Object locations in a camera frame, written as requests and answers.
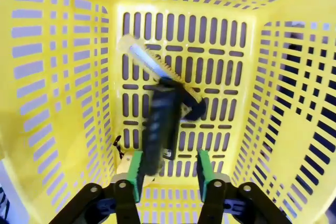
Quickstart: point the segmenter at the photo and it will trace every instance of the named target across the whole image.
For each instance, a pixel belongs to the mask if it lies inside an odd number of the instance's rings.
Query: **black object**
[[[223,212],[233,215],[239,223],[291,223],[286,215],[252,182],[241,184],[238,188],[220,179],[214,179],[208,184],[198,224],[220,224]]]
[[[0,224],[9,224],[4,218],[0,217]]]
[[[142,134],[142,170],[150,176],[160,170],[162,156],[174,160],[181,119],[183,86],[161,78],[154,87],[150,113]]]
[[[198,224],[220,224],[223,212],[243,224],[290,224],[286,216],[254,183],[238,188],[230,182],[214,179],[207,193]],[[99,224],[110,214],[118,224],[140,224],[133,196],[133,185],[125,179],[102,188],[87,184],[57,214],[50,224]]]
[[[89,183],[56,215],[50,224],[99,224],[110,214],[118,224],[140,224],[133,185],[125,179],[108,187]]]
[[[197,121],[206,111],[206,103],[204,98],[198,103],[192,95],[190,95],[185,89],[181,91],[183,96],[183,103],[191,108],[191,110],[183,118],[188,121]]]
[[[125,155],[125,153],[121,151],[121,147],[120,147],[120,145],[118,144],[118,142],[119,142],[120,140],[121,140],[121,136],[119,135],[119,136],[117,136],[116,140],[114,140],[114,142],[113,142],[113,146],[115,146],[115,147],[117,148],[117,150],[118,150],[118,152],[119,152],[119,157],[120,157],[120,159],[122,159],[123,156]]]

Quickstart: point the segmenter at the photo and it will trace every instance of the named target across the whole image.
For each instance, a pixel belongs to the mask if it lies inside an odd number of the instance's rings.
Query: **yellow plastic basket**
[[[1,0],[0,9],[0,159],[29,223],[48,223],[88,182],[106,186],[118,135],[124,151],[141,149],[154,81],[116,50],[127,33],[208,106],[181,123],[176,160],[144,189],[143,222],[197,222],[197,148],[293,223],[318,221],[335,198],[334,0]]]

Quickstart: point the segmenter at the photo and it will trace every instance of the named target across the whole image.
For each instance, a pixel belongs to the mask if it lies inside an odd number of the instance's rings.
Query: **metal screw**
[[[124,188],[125,186],[126,186],[126,183],[124,183],[124,182],[122,182],[122,183],[119,184],[120,188]]]
[[[214,183],[214,186],[215,186],[215,187],[221,187],[221,186],[222,186],[222,183],[219,182],[219,181],[216,181],[216,182]]]
[[[243,189],[244,189],[244,191],[251,191],[251,187],[250,186],[244,186]]]
[[[95,193],[96,191],[98,191],[98,188],[97,188],[97,187],[92,187],[92,188],[90,189],[90,191],[91,191],[92,193]]]

